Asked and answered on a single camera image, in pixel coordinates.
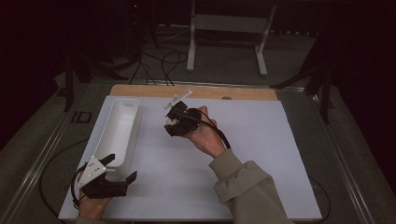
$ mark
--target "person's right hand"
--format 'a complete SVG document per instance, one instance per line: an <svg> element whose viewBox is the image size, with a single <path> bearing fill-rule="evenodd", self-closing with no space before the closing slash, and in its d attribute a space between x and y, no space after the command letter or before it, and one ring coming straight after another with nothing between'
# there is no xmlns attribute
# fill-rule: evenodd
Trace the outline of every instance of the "person's right hand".
<svg viewBox="0 0 396 224"><path fill-rule="evenodd" d="M206 116L208 116L206 106L201 106L197 109L205 113ZM206 116L202 115L201 120L207 123L211 123ZM215 126L217 126L217 123L214 119L212 119L211 121L215 124ZM197 130L187 133L186 135L184 135L184 137L192 141L198 149L210 155L211 157L213 157L213 159L215 159L226 150L218 133L203 123L199 124Z"/></svg>

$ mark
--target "small white object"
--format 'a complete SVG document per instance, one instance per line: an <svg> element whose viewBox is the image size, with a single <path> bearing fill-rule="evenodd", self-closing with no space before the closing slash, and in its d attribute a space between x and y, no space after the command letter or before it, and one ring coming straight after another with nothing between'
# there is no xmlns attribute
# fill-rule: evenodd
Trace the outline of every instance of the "small white object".
<svg viewBox="0 0 396 224"><path fill-rule="evenodd" d="M180 94L180 95L175 95L175 98L169 102L169 104L165 105L163 108L167 109L170 108L172 106L174 106L175 104L177 104L178 102L180 102L182 99L186 98L187 96L189 96L190 94L192 94L192 91L187 91L184 94Z"/></svg>
<svg viewBox="0 0 396 224"><path fill-rule="evenodd" d="M108 114L105 128L94 152L94 157L104 158L115 154L115 160L104 170L108 175L127 176L130 173L134 145L139 131L139 101L116 99Z"/></svg>
<svg viewBox="0 0 396 224"><path fill-rule="evenodd" d="M105 166L99 162L95 157L91 157L90 161L87 163L87 167L82 174L81 179L78 181L78 188L81 189L85 185L89 184L96 177L103 174L106 171Z"/></svg>

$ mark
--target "person's left hand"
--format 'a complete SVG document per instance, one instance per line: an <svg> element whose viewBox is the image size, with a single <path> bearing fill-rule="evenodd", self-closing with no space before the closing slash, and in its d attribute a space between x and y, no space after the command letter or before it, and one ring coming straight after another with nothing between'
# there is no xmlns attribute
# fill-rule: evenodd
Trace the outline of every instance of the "person's left hand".
<svg viewBox="0 0 396 224"><path fill-rule="evenodd" d="M106 207L111 199L112 198L90 199L87 195L84 194L84 192L82 192L82 190L80 190L78 216L99 220L105 212Z"/></svg>

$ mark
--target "dark background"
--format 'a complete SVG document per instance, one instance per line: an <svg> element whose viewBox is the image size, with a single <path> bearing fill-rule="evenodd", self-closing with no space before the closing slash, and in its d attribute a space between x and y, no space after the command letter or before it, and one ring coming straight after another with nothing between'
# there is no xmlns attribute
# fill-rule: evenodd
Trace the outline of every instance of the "dark background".
<svg viewBox="0 0 396 224"><path fill-rule="evenodd" d="M190 23L189 1L153 2L156 3L156 22ZM218 8L221 11L217 12L222 14L262 14L255 9L259 7L238 10L240 1L227 1L227 4L215 1L217 5L213 1L200 2L197 10L203 12ZM0 148L57 91L53 78L64 71L65 49L74 46L102 61L111 61L112 55L122 54L124 45L121 43L127 36L124 10L127 1L109 3L90 0L0 2ZM244 1L244 4L257 3ZM282 1L272 26L279 35L287 31L317 35L321 31L304 66L335 61L332 84L339 88L394 191L396 179L391 173L396 160L395 8L396 4L390 0L367 0L358 4Z"/></svg>

